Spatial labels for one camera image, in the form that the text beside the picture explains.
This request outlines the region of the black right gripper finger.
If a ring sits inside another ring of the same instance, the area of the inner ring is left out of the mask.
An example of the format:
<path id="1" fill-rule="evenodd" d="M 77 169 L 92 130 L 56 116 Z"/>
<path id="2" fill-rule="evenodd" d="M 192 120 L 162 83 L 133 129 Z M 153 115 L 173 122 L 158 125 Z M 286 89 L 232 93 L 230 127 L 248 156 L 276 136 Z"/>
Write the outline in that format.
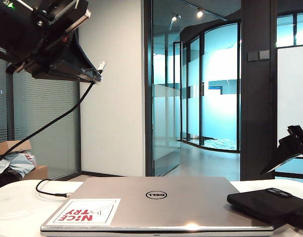
<path id="1" fill-rule="evenodd" d="M 302 154 L 299 153 L 298 148 L 292 140 L 292 137 L 290 135 L 286 136 L 279 140 L 279 146 L 275 152 L 274 157 L 261 171 L 261 174 L 271 172 L 299 155 Z"/>
<path id="2" fill-rule="evenodd" d="M 293 213 L 289 219 L 289 224 L 303 231 L 303 211 Z"/>

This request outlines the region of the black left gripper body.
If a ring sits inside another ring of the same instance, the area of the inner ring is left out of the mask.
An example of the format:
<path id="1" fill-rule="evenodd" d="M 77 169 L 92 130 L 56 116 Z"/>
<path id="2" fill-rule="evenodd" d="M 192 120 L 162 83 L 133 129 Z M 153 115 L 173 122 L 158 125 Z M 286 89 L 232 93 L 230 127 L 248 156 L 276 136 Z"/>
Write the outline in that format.
<path id="1" fill-rule="evenodd" d="M 7 73 L 49 65 L 49 45 L 90 17 L 86 0 L 5 1 Z"/>

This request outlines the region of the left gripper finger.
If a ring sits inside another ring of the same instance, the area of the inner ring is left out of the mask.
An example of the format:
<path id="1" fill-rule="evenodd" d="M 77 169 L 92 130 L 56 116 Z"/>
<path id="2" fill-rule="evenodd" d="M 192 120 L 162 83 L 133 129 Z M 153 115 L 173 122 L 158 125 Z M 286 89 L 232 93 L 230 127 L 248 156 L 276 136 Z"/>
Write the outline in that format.
<path id="1" fill-rule="evenodd" d="M 35 79 L 70 80 L 81 82 L 99 82 L 101 74 L 94 68 L 78 68 L 72 64 L 59 63 L 57 65 L 41 66 L 36 63 L 25 68 Z"/>
<path id="2" fill-rule="evenodd" d="M 49 45 L 49 65 L 59 63 L 72 64 L 78 68 L 94 68 L 102 73 L 102 68 L 97 69 L 87 58 L 76 32 L 66 33 Z"/>

